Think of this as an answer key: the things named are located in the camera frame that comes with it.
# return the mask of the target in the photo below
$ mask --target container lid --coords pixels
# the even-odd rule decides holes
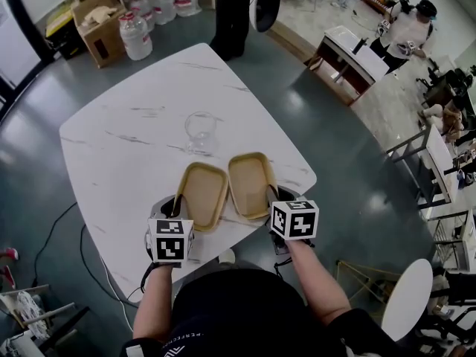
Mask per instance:
[[[119,20],[121,21],[129,21],[132,19],[134,19],[134,13],[132,13],[131,11],[126,12],[124,16],[119,17]]]

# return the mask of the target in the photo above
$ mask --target tan tray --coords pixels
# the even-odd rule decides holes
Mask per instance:
[[[235,156],[228,163],[230,189],[235,207],[247,219],[268,215],[268,185],[277,190],[268,158],[261,152]]]
[[[177,197],[187,200],[193,228],[209,231],[216,226],[228,192],[228,176],[224,170],[204,163],[192,163],[184,172]]]

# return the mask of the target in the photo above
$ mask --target red object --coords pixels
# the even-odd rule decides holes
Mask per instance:
[[[192,0],[175,0],[177,5],[189,5],[192,4]]]
[[[20,259],[19,255],[18,255],[18,251],[15,248],[7,247],[5,249],[5,252],[7,253],[7,257],[9,257],[13,260]]]
[[[134,19],[134,13],[132,12],[127,12],[124,16],[119,17],[119,20],[121,21],[129,21]]]
[[[3,275],[8,283],[12,286],[12,289],[16,288],[15,279],[13,279],[12,271],[10,271],[10,267],[4,266],[0,269],[0,275]]]

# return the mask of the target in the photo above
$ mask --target desk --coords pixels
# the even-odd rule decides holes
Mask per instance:
[[[464,216],[461,234],[458,238],[450,238],[446,236],[449,232],[453,231],[453,228],[445,229],[442,221],[445,219],[458,218]],[[431,218],[428,221],[438,221],[435,231],[435,245],[437,251],[442,260],[443,267],[447,270],[458,270],[466,273],[475,272],[475,257],[476,257],[476,229],[475,218],[473,217],[473,210],[466,210],[459,213],[449,214],[447,216],[438,216]],[[453,251],[456,268],[445,267],[445,262],[448,260],[448,256],[444,252],[443,246],[451,246]]]
[[[388,299],[382,329],[398,341],[417,324],[430,298],[433,271],[427,260],[413,262],[402,274]]]
[[[342,25],[326,30],[308,68],[312,68],[318,60],[324,60],[339,71],[334,82],[344,78],[359,94],[363,94],[385,76],[388,66],[367,45],[354,54],[352,51],[359,41],[354,33]]]
[[[213,157],[189,155],[184,122],[196,111],[218,120]],[[94,244],[125,296],[150,264],[144,233],[152,206],[176,193],[187,165],[228,172],[241,153],[264,152],[278,184],[304,194],[316,176],[234,72],[206,44],[132,75],[67,120],[59,130],[69,178]],[[173,282],[217,257],[264,223],[248,221],[230,198],[216,229],[196,232],[200,263],[173,270]],[[132,300],[140,299],[137,293]]]
[[[414,147],[415,141],[421,141],[421,144]],[[401,149],[403,146],[406,146],[406,148],[403,154],[400,155],[396,151]],[[450,170],[453,167],[453,159],[435,126],[432,125],[430,128],[421,131],[419,134],[387,151],[387,154],[393,162],[404,160],[418,153],[422,153],[422,157],[428,162],[437,181],[437,185],[440,187],[441,193],[443,194],[443,199],[436,202],[432,201],[433,194],[431,202],[427,199],[425,204],[419,206],[420,209],[455,202],[458,191],[457,172],[445,174],[447,170]]]

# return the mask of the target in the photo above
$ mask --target black cable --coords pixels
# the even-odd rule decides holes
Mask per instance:
[[[134,293],[136,293],[138,289],[141,289],[141,287],[138,287],[134,291],[132,291],[131,294],[127,297],[127,300],[130,299],[130,297],[133,296]]]
[[[287,264],[290,264],[291,262],[292,262],[292,258],[289,257],[289,258],[286,259],[284,262],[275,263],[275,264],[274,264],[274,270],[276,271],[276,275],[277,275],[278,277],[280,277],[281,279],[284,280],[283,275],[281,275],[281,273],[280,273],[279,267],[284,266],[284,265],[287,265]]]
[[[53,222],[53,226],[51,226],[51,230],[50,230],[50,233],[48,235],[48,237],[46,238],[46,241],[45,241],[45,244],[43,245],[43,247],[41,248],[40,251],[38,251],[38,254],[36,254],[35,256],[35,262],[34,262],[34,269],[35,269],[35,278],[33,279],[33,283],[31,284],[32,287],[36,287],[38,286],[38,270],[36,269],[36,265],[38,263],[38,259],[39,259],[39,256],[42,254],[42,252],[46,249],[46,246],[48,245],[48,242],[50,242],[50,238],[51,236],[53,235],[53,230],[54,230],[54,227],[57,225],[58,221],[63,218],[67,212],[69,212],[74,206],[77,205],[77,202],[75,202],[73,205],[71,205],[68,209],[66,209],[65,211],[62,212],[61,216],[59,216],[58,218],[56,218],[56,220]]]
[[[125,300],[121,300],[121,299],[117,299],[116,297],[112,296],[102,285],[101,283],[99,283],[99,280],[92,274],[91,270],[89,269],[88,265],[86,264],[86,261],[84,259],[84,255],[83,255],[83,234],[84,234],[84,229],[86,229],[86,224],[83,225],[83,227],[81,228],[81,236],[80,236],[80,253],[81,253],[81,260],[83,260],[83,265],[86,267],[86,270],[88,270],[88,273],[89,273],[89,276],[92,277],[92,279],[97,283],[97,285],[99,286],[100,289],[103,290],[103,292],[108,295],[112,300],[114,301],[120,301],[121,303],[123,304],[126,304],[128,306],[131,306],[131,307],[134,307],[134,308],[139,308],[138,306],[136,306],[135,304],[132,304],[128,301],[125,301]]]

